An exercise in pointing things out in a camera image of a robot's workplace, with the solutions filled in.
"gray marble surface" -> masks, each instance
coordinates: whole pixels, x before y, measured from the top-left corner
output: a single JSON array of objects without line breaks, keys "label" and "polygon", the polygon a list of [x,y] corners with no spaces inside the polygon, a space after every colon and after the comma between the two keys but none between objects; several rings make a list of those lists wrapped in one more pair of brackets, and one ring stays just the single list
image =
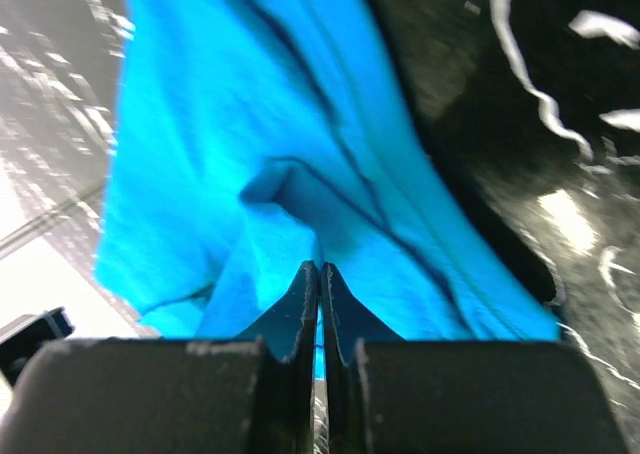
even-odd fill
[{"label": "gray marble surface", "polygon": [[[391,23],[398,42],[410,44],[405,52],[421,60],[413,64],[419,110],[486,201],[544,260],[557,293],[567,297],[568,337],[592,361],[640,453],[640,128],[633,116],[602,117],[640,104],[640,34],[633,27],[640,19],[617,12],[615,2],[576,1],[557,32],[545,31],[532,15],[544,11],[543,1],[502,0],[530,80],[561,106],[556,119],[573,135],[540,115],[540,96],[527,92],[497,35],[500,0],[493,1],[385,0],[390,9],[404,6]],[[580,34],[571,23],[589,9],[624,18],[628,27]],[[122,0],[0,0],[0,238],[103,182],[121,46],[134,31],[124,16]],[[625,69],[612,73],[616,66]],[[582,94],[576,101],[567,91]],[[135,313],[91,278],[100,208],[80,205],[0,262],[3,312],[13,293],[26,299],[57,289],[71,296],[60,298],[70,305],[86,298],[91,312],[117,311],[129,326],[118,329],[131,328]],[[57,276],[67,271],[63,282]],[[74,316],[86,318],[82,312]]]}]

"blue cloth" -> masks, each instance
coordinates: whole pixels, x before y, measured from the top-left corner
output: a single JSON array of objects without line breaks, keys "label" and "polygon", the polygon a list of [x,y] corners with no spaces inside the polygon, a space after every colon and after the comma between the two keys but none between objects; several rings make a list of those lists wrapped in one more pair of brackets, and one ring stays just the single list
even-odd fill
[{"label": "blue cloth", "polygon": [[423,153],[364,0],[128,2],[96,276],[144,324],[233,336],[314,259],[406,339],[559,338]]}]

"black device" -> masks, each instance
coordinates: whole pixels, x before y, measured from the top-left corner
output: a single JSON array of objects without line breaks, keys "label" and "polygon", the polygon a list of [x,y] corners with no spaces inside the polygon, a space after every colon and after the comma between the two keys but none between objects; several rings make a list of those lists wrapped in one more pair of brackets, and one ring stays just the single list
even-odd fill
[{"label": "black device", "polygon": [[[311,262],[228,341],[44,343],[19,374],[0,453],[311,453],[318,310],[330,453],[628,453],[576,350],[403,341],[351,295],[335,266],[319,271]],[[5,331],[3,372],[38,345],[24,329],[15,338]]]}]

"marble table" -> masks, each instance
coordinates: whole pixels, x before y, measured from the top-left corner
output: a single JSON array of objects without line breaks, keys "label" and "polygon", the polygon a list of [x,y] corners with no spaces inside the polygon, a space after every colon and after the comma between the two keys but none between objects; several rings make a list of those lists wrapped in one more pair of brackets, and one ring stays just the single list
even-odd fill
[{"label": "marble table", "polygon": [[[91,278],[100,196],[78,199],[104,180],[121,46],[134,26],[122,0],[0,1],[0,239],[81,201],[20,238],[25,247],[0,242],[1,312],[64,303],[84,335],[140,335],[135,313]],[[428,136],[544,262],[568,340],[592,361],[640,453],[637,1],[376,5]]]}]

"black countertop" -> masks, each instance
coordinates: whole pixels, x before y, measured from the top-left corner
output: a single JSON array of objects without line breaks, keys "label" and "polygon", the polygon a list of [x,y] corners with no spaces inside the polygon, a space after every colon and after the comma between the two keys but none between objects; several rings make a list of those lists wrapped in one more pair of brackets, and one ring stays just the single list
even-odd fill
[{"label": "black countertop", "polygon": [[[378,5],[430,135],[544,260],[568,337],[640,453],[640,122],[606,115],[640,107],[638,1]],[[104,179],[124,12],[122,0],[0,2],[0,152],[28,218]],[[81,208],[45,235],[90,279],[100,202]]]}]

